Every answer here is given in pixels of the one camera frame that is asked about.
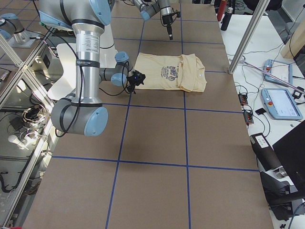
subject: white label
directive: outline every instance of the white label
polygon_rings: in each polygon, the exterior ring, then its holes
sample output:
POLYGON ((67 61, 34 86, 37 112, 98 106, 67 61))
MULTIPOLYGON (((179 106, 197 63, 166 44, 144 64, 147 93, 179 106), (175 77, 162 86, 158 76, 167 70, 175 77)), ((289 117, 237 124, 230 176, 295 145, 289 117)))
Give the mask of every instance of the white label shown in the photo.
POLYGON ((263 138, 263 136, 256 136, 255 138, 258 144, 261 146, 261 148, 266 148, 269 146, 266 140, 263 138))
POLYGON ((79 51, 100 53, 99 37, 90 34, 77 34, 76 38, 79 42, 79 51))

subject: tablet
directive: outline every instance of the tablet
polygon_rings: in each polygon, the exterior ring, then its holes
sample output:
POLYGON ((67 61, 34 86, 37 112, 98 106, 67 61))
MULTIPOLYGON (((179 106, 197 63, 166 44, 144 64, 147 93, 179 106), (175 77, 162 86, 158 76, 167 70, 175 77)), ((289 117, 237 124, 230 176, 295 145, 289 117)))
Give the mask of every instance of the tablet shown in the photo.
MULTIPOLYGON (((287 83, 292 84, 293 77, 291 64, 269 59, 265 62, 264 71, 276 76, 277 78, 287 83)), ((287 87, 286 84, 283 84, 281 81, 274 79, 269 75, 264 76, 265 80, 268 82, 277 83, 287 87)))
POLYGON ((300 120, 299 108, 287 89, 262 89, 262 98, 269 114, 277 120, 300 120))

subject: white table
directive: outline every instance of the white table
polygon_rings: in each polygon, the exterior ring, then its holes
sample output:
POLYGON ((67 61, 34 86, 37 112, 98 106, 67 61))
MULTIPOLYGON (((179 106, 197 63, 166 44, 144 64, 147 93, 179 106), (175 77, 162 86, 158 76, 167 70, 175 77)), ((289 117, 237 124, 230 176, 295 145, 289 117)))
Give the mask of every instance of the white table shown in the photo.
MULTIPOLYGON (((224 40, 226 52, 228 54, 228 58, 232 59, 237 50, 237 47, 243 37, 243 34, 249 24, 249 21, 251 19, 251 16, 248 15, 232 15, 230 24, 228 26, 227 31, 222 31, 222 37, 224 40)), ((273 27, 272 23, 270 22, 269 18, 267 16, 263 16, 260 23, 258 24, 253 37, 251 38, 251 41, 249 42, 245 53, 253 52, 249 54, 245 54, 246 61, 251 63, 252 65, 255 65, 257 67, 264 66, 264 63, 267 59, 275 59, 277 61, 283 61, 292 63, 294 62, 292 59, 284 59, 281 54, 279 54, 280 49, 283 46, 278 47, 280 44, 283 44, 280 36, 277 34, 275 28, 273 27)), ((250 67, 244 66, 244 75, 242 71, 242 65, 238 65, 237 69, 234 72, 234 81, 236 82, 236 85, 242 85, 247 88, 248 92, 257 92, 257 89, 247 82, 255 85, 256 87, 259 87, 259 85, 263 81, 263 74, 258 72, 257 70, 254 70, 250 67)), ((297 65, 293 64, 293 76, 303 77, 302 73, 298 69, 297 65)), ((280 86, 278 84, 269 83, 267 81, 263 82, 265 88, 286 88, 283 86, 280 86)), ((293 85, 294 86, 301 86, 305 88, 305 80, 300 79, 293 79, 293 85)), ((239 90, 241 92, 245 92, 245 89, 240 87, 237 87, 237 92, 239 90)), ((264 107, 263 101, 261 98, 261 92, 259 92, 257 98, 257 94, 249 94, 248 95, 248 103, 252 107, 252 109, 255 111, 261 107, 264 107)), ((298 106, 302 115, 305 117, 305 105, 298 106)), ((293 129, 293 127, 297 126, 300 122, 299 121, 284 121, 284 120, 274 120, 269 113, 265 113, 266 117, 268 118, 270 125, 271 125, 271 131, 270 134, 267 137, 268 142, 270 145, 273 145, 276 141, 278 141, 280 138, 282 138, 286 133, 288 133, 290 130, 293 129)), ((268 122, 263 115, 260 115, 259 118, 261 121, 265 124, 266 130, 264 135, 268 133, 268 122)), ((249 125, 248 133, 249 135, 253 135, 256 133, 262 132, 264 129, 262 123, 258 121, 256 118, 254 118, 254 124, 249 125)), ((288 228, 289 221, 278 221, 272 211, 270 211, 274 228, 279 228, 282 224, 286 224, 286 228, 288 228)), ((304 227, 305 225, 305 216, 298 216, 294 218, 294 221, 292 223, 291 229, 300 229, 304 227)))

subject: red cylinder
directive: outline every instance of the red cylinder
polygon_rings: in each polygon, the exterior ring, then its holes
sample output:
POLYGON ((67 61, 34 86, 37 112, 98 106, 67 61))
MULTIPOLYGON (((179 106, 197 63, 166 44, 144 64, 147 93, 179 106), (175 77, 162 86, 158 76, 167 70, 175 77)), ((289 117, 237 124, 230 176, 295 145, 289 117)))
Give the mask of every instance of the red cylinder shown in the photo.
POLYGON ((227 7, 227 0, 222 0, 220 2, 220 6, 219 6, 219 9, 218 9, 218 13, 217 13, 217 20, 218 21, 221 21, 221 18, 223 17, 223 14, 224 14, 224 11, 225 11, 226 7, 227 7))

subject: beige t-shirt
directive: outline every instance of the beige t-shirt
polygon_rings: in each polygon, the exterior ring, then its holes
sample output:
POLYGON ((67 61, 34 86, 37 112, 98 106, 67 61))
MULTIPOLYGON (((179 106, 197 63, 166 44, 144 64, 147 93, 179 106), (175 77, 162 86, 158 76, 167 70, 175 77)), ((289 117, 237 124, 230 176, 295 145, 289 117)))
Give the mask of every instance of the beige t-shirt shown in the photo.
POLYGON ((139 53, 134 68, 146 75, 144 85, 138 86, 137 89, 186 92, 203 92, 205 89, 205 67, 195 54, 155 56, 139 53))

